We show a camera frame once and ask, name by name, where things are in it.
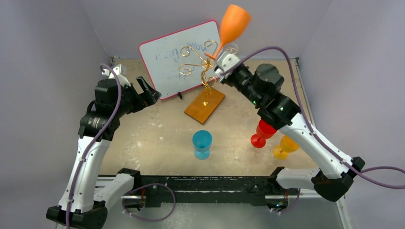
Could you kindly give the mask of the orange plastic wine glass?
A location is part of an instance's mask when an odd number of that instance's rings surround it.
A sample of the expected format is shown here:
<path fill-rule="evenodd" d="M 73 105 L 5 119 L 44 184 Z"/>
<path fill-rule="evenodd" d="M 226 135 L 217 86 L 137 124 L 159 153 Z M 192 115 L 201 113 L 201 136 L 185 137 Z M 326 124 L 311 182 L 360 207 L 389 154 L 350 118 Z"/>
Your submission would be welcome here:
<path fill-rule="evenodd" d="M 216 60 L 220 50 L 227 44 L 234 42 L 238 39 L 248 27 L 251 22 L 252 16 L 244 8 L 230 4 L 225 11 L 219 28 L 220 43 L 218 49 L 214 54 L 205 53 L 205 55 Z"/>

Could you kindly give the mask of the clear wine glass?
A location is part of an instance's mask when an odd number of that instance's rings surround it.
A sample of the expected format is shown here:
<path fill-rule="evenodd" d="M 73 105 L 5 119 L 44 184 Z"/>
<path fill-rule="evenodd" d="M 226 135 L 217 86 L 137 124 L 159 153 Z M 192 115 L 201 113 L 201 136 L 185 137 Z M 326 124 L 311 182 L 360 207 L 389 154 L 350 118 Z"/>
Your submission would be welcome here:
<path fill-rule="evenodd" d="M 235 43 L 230 43 L 224 46 L 224 50 L 231 54 L 236 54 L 238 52 L 238 46 Z"/>

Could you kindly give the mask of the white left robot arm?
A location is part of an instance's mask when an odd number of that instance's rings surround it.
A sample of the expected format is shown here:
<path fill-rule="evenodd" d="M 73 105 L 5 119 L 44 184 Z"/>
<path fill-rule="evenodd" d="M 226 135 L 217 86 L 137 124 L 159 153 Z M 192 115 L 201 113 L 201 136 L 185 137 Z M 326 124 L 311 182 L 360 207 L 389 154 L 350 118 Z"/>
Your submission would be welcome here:
<path fill-rule="evenodd" d="M 141 93 L 125 77 L 119 80 L 111 77 L 97 83 L 95 98 L 80 120 L 77 154 L 66 191 L 56 206 L 47 209 L 48 220 L 69 228 L 100 229 L 108 210 L 121 195 L 141 192 L 140 173 L 126 168 L 118 172 L 112 183 L 95 191 L 104 156 L 121 117 L 154 105 L 160 98 L 160 93 L 143 77 L 138 77 L 137 82 L 143 90 Z"/>

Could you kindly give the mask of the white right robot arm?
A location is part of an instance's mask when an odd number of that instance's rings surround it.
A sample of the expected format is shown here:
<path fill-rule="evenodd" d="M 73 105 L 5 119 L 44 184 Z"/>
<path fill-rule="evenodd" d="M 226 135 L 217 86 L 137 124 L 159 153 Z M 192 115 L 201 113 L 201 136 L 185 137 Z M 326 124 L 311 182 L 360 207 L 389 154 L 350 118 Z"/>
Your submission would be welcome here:
<path fill-rule="evenodd" d="M 221 77 L 220 82 L 234 86 L 255 105 L 265 125 L 291 139 L 318 166 L 315 169 L 277 167 L 268 181 L 272 193 L 280 194 L 290 188 L 309 189 L 332 202 L 346 194 L 356 172 L 364 167 L 364 160 L 346 155 L 323 135 L 317 134 L 312 124 L 305 122 L 299 106 L 280 92 L 284 77 L 275 66 L 261 64 L 251 73 L 248 66 L 241 64 L 228 76 Z M 345 163 L 355 171 L 350 171 Z"/>

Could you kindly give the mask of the red plastic wine glass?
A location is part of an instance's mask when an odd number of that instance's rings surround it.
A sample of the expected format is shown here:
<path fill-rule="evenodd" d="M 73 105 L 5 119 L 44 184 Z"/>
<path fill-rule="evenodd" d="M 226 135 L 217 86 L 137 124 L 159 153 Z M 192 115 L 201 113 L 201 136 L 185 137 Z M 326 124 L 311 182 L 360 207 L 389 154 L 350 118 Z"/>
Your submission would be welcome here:
<path fill-rule="evenodd" d="M 263 148 L 266 141 L 272 138 L 276 132 L 277 130 L 273 126 L 260 120 L 256 127 L 256 133 L 251 136 L 250 142 L 255 148 Z"/>

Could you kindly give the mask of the blue plastic wine glass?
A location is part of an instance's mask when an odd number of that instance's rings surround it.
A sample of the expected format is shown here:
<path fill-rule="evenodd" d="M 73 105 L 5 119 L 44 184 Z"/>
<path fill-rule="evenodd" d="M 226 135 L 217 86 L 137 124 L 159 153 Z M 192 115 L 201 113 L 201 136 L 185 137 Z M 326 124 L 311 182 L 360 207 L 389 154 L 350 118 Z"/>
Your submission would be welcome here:
<path fill-rule="evenodd" d="M 194 155 L 199 160 L 206 160 L 211 154 L 213 136 L 207 130 L 199 130 L 192 136 Z"/>

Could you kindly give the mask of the yellow plastic wine glass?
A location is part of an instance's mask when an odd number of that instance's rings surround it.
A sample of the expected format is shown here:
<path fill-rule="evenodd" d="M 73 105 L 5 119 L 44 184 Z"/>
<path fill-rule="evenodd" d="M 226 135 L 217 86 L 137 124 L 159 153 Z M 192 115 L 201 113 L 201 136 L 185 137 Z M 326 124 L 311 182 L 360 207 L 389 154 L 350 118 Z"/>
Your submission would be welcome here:
<path fill-rule="evenodd" d="M 273 155 L 278 160 L 286 160 L 290 153 L 297 151 L 300 146 L 289 138 L 287 135 L 284 135 L 279 145 L 273 148 Z"/>

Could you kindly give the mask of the pink framed whiteboard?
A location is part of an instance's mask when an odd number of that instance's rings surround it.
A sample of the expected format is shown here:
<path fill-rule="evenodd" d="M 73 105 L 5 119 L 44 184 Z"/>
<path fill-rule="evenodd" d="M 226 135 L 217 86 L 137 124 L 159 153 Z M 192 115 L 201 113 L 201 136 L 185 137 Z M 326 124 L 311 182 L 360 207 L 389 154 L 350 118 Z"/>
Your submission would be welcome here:
<path fill-rule="evenodd" d="M 139 52 L 165 100 L 202 84 L 205 54 L 214 53 L 218 45 L 218 23 L 211 20 L 141 43 Z"/>

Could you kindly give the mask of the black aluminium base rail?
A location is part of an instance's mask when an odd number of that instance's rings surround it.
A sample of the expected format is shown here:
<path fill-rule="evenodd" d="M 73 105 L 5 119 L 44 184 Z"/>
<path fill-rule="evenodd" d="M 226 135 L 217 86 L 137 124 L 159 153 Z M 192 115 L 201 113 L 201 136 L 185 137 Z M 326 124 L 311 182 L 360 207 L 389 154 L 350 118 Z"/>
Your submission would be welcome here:
<path fill-rule="evenodd" d="M 312 190 L 281 189 L 266 176 L 157 176 L 139 175 L 135 185 L 118 199 L 144 201 L 148 208 L 162 203 L 249 204 L 283 208 L 295 198 L 319 198 Z"/>

